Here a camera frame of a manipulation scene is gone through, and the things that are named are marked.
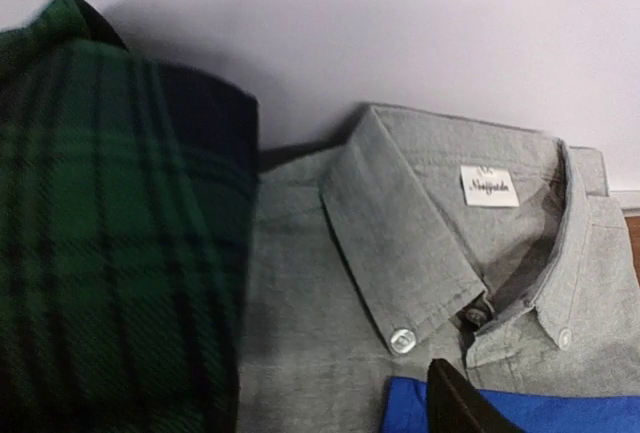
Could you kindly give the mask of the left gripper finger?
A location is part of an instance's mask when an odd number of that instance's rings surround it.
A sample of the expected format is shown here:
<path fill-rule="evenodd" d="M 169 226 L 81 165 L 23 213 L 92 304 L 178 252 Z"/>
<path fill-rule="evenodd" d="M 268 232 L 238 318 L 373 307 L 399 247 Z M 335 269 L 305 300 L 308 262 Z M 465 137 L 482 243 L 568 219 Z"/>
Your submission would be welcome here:
<path fill-rule="evenodd" d="M 430 432 L 523 432 L 441 358 L 433 360 L 428 369 L 427 416 Z"/>

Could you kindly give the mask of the blue t-shirt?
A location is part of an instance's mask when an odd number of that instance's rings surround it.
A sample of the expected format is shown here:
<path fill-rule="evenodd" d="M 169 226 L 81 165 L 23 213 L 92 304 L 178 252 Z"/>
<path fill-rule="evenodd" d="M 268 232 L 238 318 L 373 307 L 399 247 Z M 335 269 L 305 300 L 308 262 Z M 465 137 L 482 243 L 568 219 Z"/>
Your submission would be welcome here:
<path fill-rule="evenodd" d="M 481 389 L 479 393 L 505 418 L 526 432 L 637 432 L 639 398 L 559 397 Z M 391 379 L 383 432 L 427 432 L 428 384 Z"/>

